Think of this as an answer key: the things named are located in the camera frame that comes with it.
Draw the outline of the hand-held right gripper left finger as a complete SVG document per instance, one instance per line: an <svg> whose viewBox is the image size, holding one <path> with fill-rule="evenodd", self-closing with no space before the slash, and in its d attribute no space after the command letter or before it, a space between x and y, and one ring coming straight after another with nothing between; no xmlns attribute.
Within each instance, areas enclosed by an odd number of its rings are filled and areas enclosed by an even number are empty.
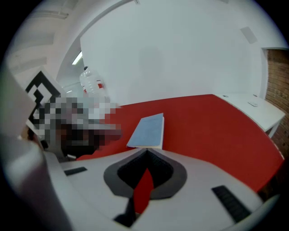
<svg viewBox="0 0 289 231"><path fill-rule="evenodd" d="M119 178L120 167L133 160L139 148L107 157L61 163L65 171L84 167L68 176L73 188L94 209L110 221L131 228L136 221L134 189Z"/></svg>

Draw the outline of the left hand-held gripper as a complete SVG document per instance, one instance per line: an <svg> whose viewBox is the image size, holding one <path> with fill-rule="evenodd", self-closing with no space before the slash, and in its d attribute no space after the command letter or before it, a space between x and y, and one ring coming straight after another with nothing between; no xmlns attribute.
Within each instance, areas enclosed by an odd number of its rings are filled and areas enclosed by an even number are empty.
<svg viewBox="0 0 289 231"><path fill-rule="evenodd" d="M26 124L38 136L42 136L39 131L39 108L44 107L51 97L58 97L65 94L63 88L55 79L45 70L43 66L39 67L35 74L28 80L25 91L36 103Z"/></svg>

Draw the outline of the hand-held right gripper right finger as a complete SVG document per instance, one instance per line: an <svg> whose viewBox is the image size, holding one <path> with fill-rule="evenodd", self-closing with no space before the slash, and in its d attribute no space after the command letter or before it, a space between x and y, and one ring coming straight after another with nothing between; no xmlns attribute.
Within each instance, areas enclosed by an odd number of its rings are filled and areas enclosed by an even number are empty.
<svg viewBox="0 0 289 231"><path fill-rule="evenodd" d="M263 204L254 190L214 164L164 150L161 154L181 163L187 180L171 198L151 200L132 226L136 231L219 231L232 226L233 219L212 191L221 185L250 212Z"/></svg>

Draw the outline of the notebook with blue cover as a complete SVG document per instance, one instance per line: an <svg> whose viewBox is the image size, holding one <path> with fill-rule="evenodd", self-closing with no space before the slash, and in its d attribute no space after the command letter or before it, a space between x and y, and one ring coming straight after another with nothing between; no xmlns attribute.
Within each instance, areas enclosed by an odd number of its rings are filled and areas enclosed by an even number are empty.
<svg viewBox="0 0 289 231"><path fill-rule="evenodd" d="M163 149L164 116L163 113L140 119L130 137L127 147Z"/></svg>

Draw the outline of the ceiling light strip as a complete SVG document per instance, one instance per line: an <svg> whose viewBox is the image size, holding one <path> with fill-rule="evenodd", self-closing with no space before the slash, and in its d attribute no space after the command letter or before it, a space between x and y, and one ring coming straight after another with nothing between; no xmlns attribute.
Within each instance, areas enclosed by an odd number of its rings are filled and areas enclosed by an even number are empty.
<svg viewBox="0 0 289 231"><path fill-rule="evenodd" d="M77 63L82 59L82 57L83 57L83 54L82 54L82 52L80 52L80 53L76 56L76 58L74 59L74 61L72 62L72 65L77 65Z"/></svg>

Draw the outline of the large clear water bottle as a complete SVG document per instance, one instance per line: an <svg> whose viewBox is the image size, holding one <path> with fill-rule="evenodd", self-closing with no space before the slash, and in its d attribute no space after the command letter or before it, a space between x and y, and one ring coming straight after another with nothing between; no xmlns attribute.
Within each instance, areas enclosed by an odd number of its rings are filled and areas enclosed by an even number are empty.
<svg viewBox="0 0 289 231"><path fill-rule="evenodd" d="M85 94L88 94L91 97L106 96L103 80L97 71L85 66L79 80Z"/></svg>

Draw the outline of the red tablecloth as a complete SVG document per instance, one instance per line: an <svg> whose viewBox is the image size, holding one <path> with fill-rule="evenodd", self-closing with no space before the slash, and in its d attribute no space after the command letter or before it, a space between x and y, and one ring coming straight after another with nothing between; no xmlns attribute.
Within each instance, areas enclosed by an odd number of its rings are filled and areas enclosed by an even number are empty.
<svg viewBox="0 0 289 231"><path fill-rule="evenodd" d="M122 106L111 115L121 125L120 140L83 160L127 150L126 143L139 120L163 113L166 151L197 158L220 167L249 188L259 191L283 165L269 136L239 109L215 95L177 97Z"/></svg>

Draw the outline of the white desk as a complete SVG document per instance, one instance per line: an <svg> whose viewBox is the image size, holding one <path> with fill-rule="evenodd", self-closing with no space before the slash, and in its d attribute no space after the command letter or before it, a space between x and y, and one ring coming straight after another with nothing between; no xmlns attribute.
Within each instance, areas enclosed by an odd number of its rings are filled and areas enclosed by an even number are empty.
<svg viewBox="0 0 289 231"><path fill-rule="evenodd" d="M242 111L264 132L267 132L270 138L273 137L280 122L285 117L285 113L282 110L253 94L223 93L216 94L216 96ZM248 102L257 103L258 107L253 107Z"/></svg>

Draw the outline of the grey wall panel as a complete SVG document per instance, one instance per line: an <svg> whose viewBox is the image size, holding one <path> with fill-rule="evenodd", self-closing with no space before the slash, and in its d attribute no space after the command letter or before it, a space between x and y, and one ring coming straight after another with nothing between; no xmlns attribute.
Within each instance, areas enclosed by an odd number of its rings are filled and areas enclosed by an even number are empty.
<svg viewBox="0 0 289 231"><path fill-rule="evenodd" d="M240 31L242 32L242 34L244 35L249 44L257 42L256 36L249 27L243 27L240 29Z"/></svg>

